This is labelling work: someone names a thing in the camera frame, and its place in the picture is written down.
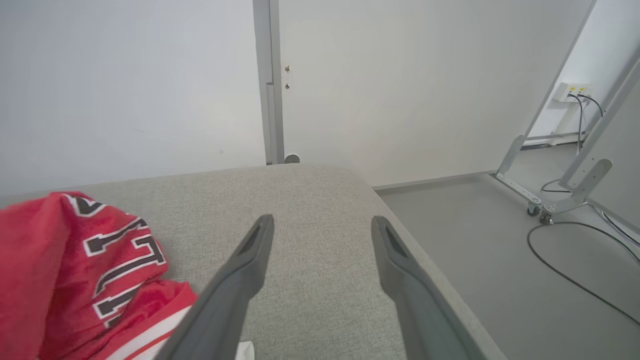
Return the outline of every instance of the wall outlet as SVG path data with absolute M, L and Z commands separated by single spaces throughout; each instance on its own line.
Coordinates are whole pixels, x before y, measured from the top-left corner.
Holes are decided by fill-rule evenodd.
M 578 102 L 578 100 L 576 100 L 574 97 L 568 95 L 589 95 L 591 94 L 592 90 L 592 84 L 560 83 L 560 86 L 558 87 L 558 90 L 554 95 L 554 100 L 558 100 L 561 102 Z

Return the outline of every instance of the white stripe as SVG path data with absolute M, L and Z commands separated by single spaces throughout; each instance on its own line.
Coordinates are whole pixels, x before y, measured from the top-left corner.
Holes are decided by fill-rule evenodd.
M 172 314 L 168 318 L 160 321 L 159 323 L 151 326 L 142 334 L 136 336 L 135 338 L 129 340 L 128 343 L 120 347 L 118 350 L 114 351 L 107 360 L 122 360 L 127 356 L 130 356 L 134 352 L 139 349 L 145 347 L 148 343 L 158 339 L 160 336 L 174 330 L 176 326 L 180 323 L 184 315 L 191 309 L 191 306 L 185 307 L 184 309 Z
M 162 346 L 164 346 L 164 343 L 166 343 L 168 339 L 164 339 L 162 341 L 158 341 L 157 344 L 155 344 L 154 346 L 146 349 L 145 351 L 141 352 L 138 356 L 134 357 L 133 360 L 148 360 L 148 359 L 153 359 L 156 357 L 156 355 L 158 355 L 158 353 L 160 352 L 160 349 L 162 349 Z

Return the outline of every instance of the sofa cushion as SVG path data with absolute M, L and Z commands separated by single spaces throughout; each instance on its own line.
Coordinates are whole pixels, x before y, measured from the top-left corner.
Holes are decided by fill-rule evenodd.
M 165 277 L 189 281 L 195 291 L 204 288 L 258 216 L 273 214 L 265 283 L 250 302 L 241 337 L 253 341 L 258 359 L 405 357 L 395 305 L 383 293 L 376 269 L 374 215 L 391 221 L 488 358 L 504 358 L 420 245 L 349 170 L 275 165 L 77 190 L 144 218 L 168 258 Z

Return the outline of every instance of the metal frame leg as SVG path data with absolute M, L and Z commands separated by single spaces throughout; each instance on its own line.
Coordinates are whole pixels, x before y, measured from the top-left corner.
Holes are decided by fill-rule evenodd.
M 513 190 L 519 196 L 523 197 L 526 201 L 529 201 L 527 213 L 530 216 L 534 217 L 538 213 L 540 213 L 540 206 L 542 205 L 542 201 L 540 201 L 540 198 L 504 175 L 511 168 L 511 165 L 515 161 L 516 156 L 518 155 L 518 151 L 520 151 L 520 148 L 522 147 L 524 141 L 524 135 L 520 135 L 515 138 L 515 140 L 513 140 L 513 143 L 511 144 L 507 155 L 504 157 L 504 160 L 502 160 L 500 168 L 495 174 L 492 174 L 491 176 L 494 179 L 500 181 L 504 186 L 507 186 L 509 189 Z
M 540 222 L 545 225 L 553 224 L 553 216 L 559 213 L 565 213 L 567 211 L 577 209 L 583 205 L 586 205 L 586 199 L 593 190 L 593 188 L 600 182 L 600 180 L 606 175 L 606 173 L 611 169 L 612 164 L 608 159 L 602 159 L 598 161 L 598 163 L 591 169 L 589 174 L 582 180 L 582 182 L 576 187 L 577 191 L 573 192 L 571 197 L 567 199 L 562 199 L 555 202 L 546 202 L 543 204 L 540 198 L 520 186 L 518 183 L 510 180 L 504 174 L 511 168 L 511 165 L 515 161 L 516 155 L 522 144 L 526 139 L 524 135 L 520 135 L 511 144 L 507 155 L 502 160 L 502 164 L 500 165 L 500 169 L 495 174 L 492 174 L 492 177 L 498 181 L 500 181 L 503 185 L 507 186 L 509 189 L 513 190 L 519 196 L 523 197 L 525 200 L 529 201 L 529 205 L 527 207 L 527 213 L 534 217 L 537 214 L 540 214 Z
M 584 177 L 584 179 L 578 184 L 576 190 L 571 194 L 571 197 L 562 199 L 559 201 L 545 204 L 542 208 L 542 214 L 540 215 L 540 223 L 544 225 L 551 225 L 554 223 L 553 216 L 560 213 L 566 213 L 567 211 L 577 209 L 581 206 L 588 204 L 586 201 L 593 188 L 602 180 L 612 167 L 611 160 L 601 159 L 596 165 L 591 168 L 591 171 Z

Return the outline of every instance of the printed number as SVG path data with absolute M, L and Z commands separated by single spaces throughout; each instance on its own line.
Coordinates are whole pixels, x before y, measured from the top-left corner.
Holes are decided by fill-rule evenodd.
M 83 241 L 84 251 L 87 256 L 95 256 L 107 251 L 107 246 L 120 240 L 129 231 L 147 229 L 147 223 L 141 218 L 136 218 L 121 229 L 109 234 L 98 234 Z
M 93 305 L 95 312 L 98 314 L 100 319 L 104 319 L 118 312 L 118 310 L 125 306 L 131 299 L 133 299 L 133 295 L 138 292 L 138 288 L 142 285 L 142 283 L 126 289 L 125 291 L 116 294 L 112 297 L 108 297 L 100 302 L 97 302 Z
M 104 273 L 100 277 L 100 280 L 98 280 L 94 297 L 100 295 L 104 290 L 104 286 L 111 281 L 119 279 L 133 271 L 136 271 L 137 269 L 143 268 L 144 266 L 149 266 L 151 264 L 162 265 L 166 263 L 164 255 L 160 251 L 160 247 L 158 247 L 156 241 L 151 237 L 151 234 L 140 236 L 139 238 L 133 238 L 131 239 L 131 243 L 136 249 L 147 247 L 151 254 L 129 260 L 126 263 L 120 264 Z
M 90 218 L 104 209 L 105 204 L 97 201 L 85 199 L 84 197 L 73 196 L 65 194 L 69 199 L 71 206 L 73 206 L 76 215 L 83 218 Z

